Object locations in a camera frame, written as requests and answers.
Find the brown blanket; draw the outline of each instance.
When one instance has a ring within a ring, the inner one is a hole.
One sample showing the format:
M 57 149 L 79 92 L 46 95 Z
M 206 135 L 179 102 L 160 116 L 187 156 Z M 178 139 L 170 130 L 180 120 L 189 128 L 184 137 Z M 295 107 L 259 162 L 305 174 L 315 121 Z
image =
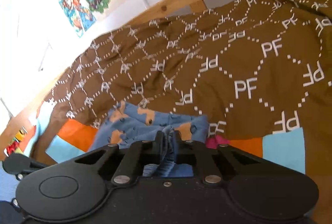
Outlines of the brown blanket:
M 206 114 L 210 133 L 230 140 L 302 127 L 305 170 L 320 189 L 314 216 L 328 223 L 329 5 L 329 0 L 236 0 L 96 38 L 45 99 L 57 105 L 34 158 L 54 163 L 45 150 L 69 116 L 97 127 L 121 100 L 160 112 Z

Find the screw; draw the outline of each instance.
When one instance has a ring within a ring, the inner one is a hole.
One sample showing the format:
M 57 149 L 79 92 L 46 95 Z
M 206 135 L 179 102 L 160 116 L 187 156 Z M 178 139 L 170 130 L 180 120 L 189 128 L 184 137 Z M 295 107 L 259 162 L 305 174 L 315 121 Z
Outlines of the screw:
M 163 185 L 164 185 L 164 186 L 171 186 L 172 183 L 171 183 L 171 182 L 164 182 Z
M 18 204 L 18 202 L 17 202 L 16 199 L 13 199 L 13 205 L 15 205 L 15 206 L 19 206 L 19 204 Z
M 130 177 L 126 175 L 118 175 L 113 181 L 117 184 L 127 184 L 130 181 Z
M 210 184 L 217 184 L 221 181 L 221 177 L 218 175 L 208 175 L 205 177 L 205 182 L 210 183 Z

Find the black object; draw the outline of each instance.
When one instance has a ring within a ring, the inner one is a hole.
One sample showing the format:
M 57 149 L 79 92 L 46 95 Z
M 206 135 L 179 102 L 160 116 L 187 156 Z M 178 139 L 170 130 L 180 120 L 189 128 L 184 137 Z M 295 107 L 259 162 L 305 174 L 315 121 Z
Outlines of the black object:
M 146 164 L 160 163 L 162 143 L 159 132 L 155 141 L 107 145 L 31 172 L 16 190 L 25 223 L 309 223 L 318 187 L 306 175 L 230 145 L 184 142 L 177 132 L 175 162 L 192 165 L 194 177 L 141 177 Z M 13 159 L 4 168 L 15 174 Z

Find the white wall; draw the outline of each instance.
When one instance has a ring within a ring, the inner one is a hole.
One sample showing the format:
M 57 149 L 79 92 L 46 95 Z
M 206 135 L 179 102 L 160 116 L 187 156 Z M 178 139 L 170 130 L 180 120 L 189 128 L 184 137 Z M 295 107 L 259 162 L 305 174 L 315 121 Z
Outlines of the white wall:
M 128 0 L 78 38 L 58 0 L 0 0 L 0 90 L 16 115 L 34 95 L 82 53 L 91 41 L 160 0 Z M 231 0 L 206 0 L 208 7 Z M 38 72 L 45 48 L 44 70 Z

